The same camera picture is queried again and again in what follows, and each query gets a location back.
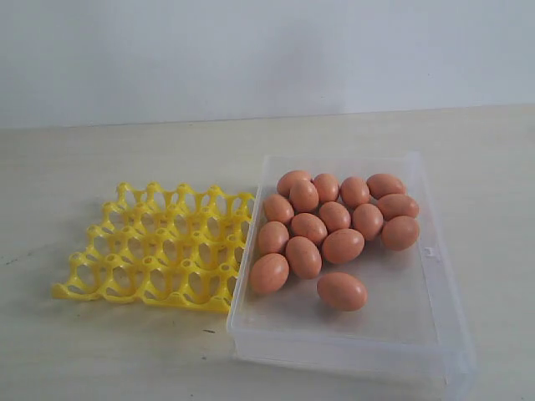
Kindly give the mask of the yellow plastic egg tray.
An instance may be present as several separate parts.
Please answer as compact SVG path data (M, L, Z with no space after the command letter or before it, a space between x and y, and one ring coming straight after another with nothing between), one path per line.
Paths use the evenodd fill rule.
M254 196L157 182L143 190L122 182L116 194L88 228L85 249L70 255L53 297L228 313Z

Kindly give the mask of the clear plastic container box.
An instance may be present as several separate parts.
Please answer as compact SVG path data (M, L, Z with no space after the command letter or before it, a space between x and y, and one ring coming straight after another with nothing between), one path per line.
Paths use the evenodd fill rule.
M420 207L420 236L411 248L389 251L373 241L356 260L340 266L367 288L368 301L357 312L327 307L315 280L290 277L267 296L249 286L257 234L265 221L262 203L291 170L331 173L341 180L390 173ZM227 331L237 358L349 379L361 399L465 399L476 376L475 352L420 154L267 156Z

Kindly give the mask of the brown egg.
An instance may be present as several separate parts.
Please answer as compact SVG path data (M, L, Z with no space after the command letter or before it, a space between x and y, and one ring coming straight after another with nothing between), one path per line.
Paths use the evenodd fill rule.
M384 217L377 206L367 203L354 209L352 223L353 228L359 231L366 241L372 241L380 234Z
M420 212L418 203L411 196L404 194L385 195L377 201L377 207L386 221L397 216L416 218Z
M288 198L293 184L298 180L311 181L312 176L306 170L291 170L287 172L277 183L278 194Z
M319 203L336 201L339 198L339 181L335 175L322 173L313 178L313 185L318 192Z
M406 194L405 184L401 179L392 174L374 174L367 179L366 184L369 188L369 193L376 200L386 195Z
M288 228L280 221L267 222L258 232L257 243L261 255L283 254L290 239Z
M311 213L299 213L290 223L294 236L303 236L309 239L315 246L321 246L328 235L327 227L323 221Z
M369 203L371 197L366 181L358 176L346 178L339 187L339 195L350 209Z
M363 235L354 229L345 228L330 233L323 242L321 252L326 261L343 264L355 259L363 249Z
M250 284L255 293L266 295L278 291L287 281L289 264L279 253L260 257L250 271Z
M351 216L345 206L337 201L329 201L318 209L318 216L325 224L328 233L347 229L351 226Z
M285 257L293 273L301 279L313 279L321 271L320 252L314 243L304 236L294 236L288 241Z
M403 251L415 244L419 234L420 226L415 218L397 216L385 223L381 240L387 249Z
M311 212L318 207L318 191L311 181L297 180L290 189L289 200L297 213Z
M343 312L358 311L368 301L364 283L344 272L331 272L321 277L317 293L325 304Z
M288 199L279 194L269 195L262 203L267 221L278 221L288 225L294 217L294 209Z

